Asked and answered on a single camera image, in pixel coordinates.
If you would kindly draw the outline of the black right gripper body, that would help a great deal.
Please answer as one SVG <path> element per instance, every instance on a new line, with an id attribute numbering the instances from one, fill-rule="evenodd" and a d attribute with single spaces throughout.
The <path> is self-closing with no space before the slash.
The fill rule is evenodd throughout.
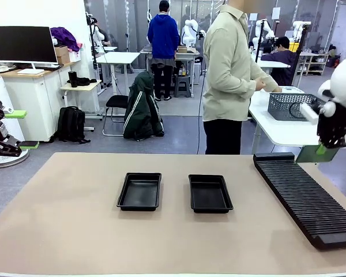
<path id="1" fill-rule="evenodd" d="M 334 103 L 336 110 L 331 117 L 319 115 L 317 135 L 345 135 L 346 134 L 346 107 Z"/>

